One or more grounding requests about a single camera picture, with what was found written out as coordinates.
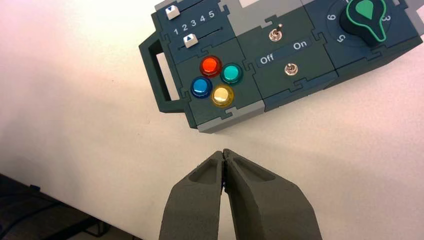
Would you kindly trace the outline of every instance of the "knob dial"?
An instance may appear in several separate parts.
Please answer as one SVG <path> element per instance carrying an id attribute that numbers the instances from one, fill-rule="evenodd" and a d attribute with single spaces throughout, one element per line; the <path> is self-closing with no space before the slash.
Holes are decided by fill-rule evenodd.
<path id="1" fill-rule="evenodd" d="M 349 34 L 362 38 L 370 47 L 387 39 L 383 18 L 385 0 L 351 0 L 340 16 L 340 25 Z"/>

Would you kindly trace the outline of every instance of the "teal button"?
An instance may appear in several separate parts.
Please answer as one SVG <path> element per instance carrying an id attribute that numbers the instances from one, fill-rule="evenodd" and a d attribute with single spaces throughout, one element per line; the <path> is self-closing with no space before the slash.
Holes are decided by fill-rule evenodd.
<path id="1" fill-rule="evenodd" d="M 235 63 L 227 64 L 223 67 L 221 78 L 228 84 L 235 84 L 242 78 L 243 72 L 239 65 Z"/>

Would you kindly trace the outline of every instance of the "arrow icon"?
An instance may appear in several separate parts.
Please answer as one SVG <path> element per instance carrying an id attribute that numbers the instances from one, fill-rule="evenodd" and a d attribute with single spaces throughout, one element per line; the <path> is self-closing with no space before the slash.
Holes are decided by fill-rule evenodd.
<path id="1" fill-rule="evenodd" d="M 363 0 L 356 5 L 355 9 L 359 14 L 366 17 L 367 19 L 373 19 L 374 3 L 372 1 Z"/>

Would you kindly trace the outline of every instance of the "puzzle-piece panel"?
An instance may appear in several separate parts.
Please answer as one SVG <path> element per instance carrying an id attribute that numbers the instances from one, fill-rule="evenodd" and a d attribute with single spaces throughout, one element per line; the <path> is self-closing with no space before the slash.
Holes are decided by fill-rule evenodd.
<path id="1" fill-rule="evenodd" d="M 199 126 L 208 121 L 216 118 L 226 119 L 232 116 L 232 112 L 227 111 L 228 109 L 242 109 L 253 103 L 261 101 L 261 95 L 259 94 L 256 83 L 252 77 L 253 71 L 246 71 L 243 66 L 245 57 L 240 49 L 239 43 L 235 38 L 220 44 L 215 47 L 205 48 L 205 55 L 194 56 L 184 62 L 176 65 L 179 78 L 181 79 L 182 88 L 180 89 L 181 94 L 190 95 L 191 101 L 188 103 L 191 111 L 193 112 L 194 120 Z M 222 80 L 220 74 L 215 76 L 207 77 L 211 83 L 211 89 L 215 89 L 217 86 L 229 86 L 233 91 L 232 103 L 225 107 L 219 107 L 212 101 L 211 96 L 204 98 L 195 97 L 192 92 L 192 84 L 194 80 L 201 77 L 201 62 L 205 57 L 214 56 L 221 62 L 222 67 L 228 64 L 235 64 L 240 66 L 242 71 L 241 79 L 235 84 L 228 84 Z"/>
<path id="2" fill-rule="evenodd" d="M 347 7 L 347 2 L 342 0 L 315 0 L 305 4 L 312 23 L 315 36 L 323 34 L 327 43 L 325 49 L 336 69 L 355 63 L 360 59 L 371 61 L 381 57 L 374 49 L 379 46 L 391 48 L 408 39 L 418 36 L 413 24 L 405 12 L 407 7 L 402 0 L 395 5 L 392 0 L 385 1 L 387 11 L 382 19 L 382 26 L 387 39 L 376 47 L 369 47 L 359 36 L 349 34 L 340 25 L 340 16 Z"/>
<path id="3" fill-rule="evenodd" d="M 303 7 L 300 0 L 259 0 L 246 7 L 242 7 L 239 0 L 221 0 L 219 6 L 221 10 L 228 7 L 228 19 L 236 36 L 256 27 L 269 26 L 271 23 L 264 21 L 269 16 L 280 17 Z"/>
<path id="4" fill-rule="evenodd" d="M 228 21 L 228 10 L 221 11 L 219 0 L 184 0 L 166 4 L 157 11 L 162 37 L 169 39 L 168 48 L 175 64 L 201 54 L 206 46 L 217 46 L 235 37 Z M 169 20 L 167 8 L 175 6 L 179 16 Z M 184 38 L 193 34 L 198 43 L 187 47 Z"/>
<path id="5" fill-rule="evenodd" d="M 334 71 L 324 48 L 325 41 L 316 41 L 312 36 L 313 25 L 304 8 L 280 17 L 267 18 L 266 21 L 273 25 L 256 27 L 237 37 L 246 62 L 253 63 L 256 72 L 253 78 L 263 99 L 286 90 L 293 94 L 301 93 L 296 90 L 304 86 L 296 82 L 312 80 Z M 269 39 L 269 33 L 278 24 L 283 25 L 282 39 L 273 42 Z M 295 75 L 285 73 L 288 64 L 297 65 Z"/>

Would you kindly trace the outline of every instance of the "blue button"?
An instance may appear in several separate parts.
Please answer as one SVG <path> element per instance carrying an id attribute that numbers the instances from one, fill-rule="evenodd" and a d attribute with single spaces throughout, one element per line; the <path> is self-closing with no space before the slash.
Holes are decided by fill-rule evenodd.
<path id="1" fill-rule="evenodd" d="M 197 77 L 191 84 L 191 94 L 198 99 L 207 98 L 211 94 L 212 83 L 206 77 Z"/>
<path id="2" fill-rule="evenodd" d="M 223 67 L 221 79 L 227 84 L 235 84 L 242 78 L 243 71 L 235 63 L 227 64 Z"/>

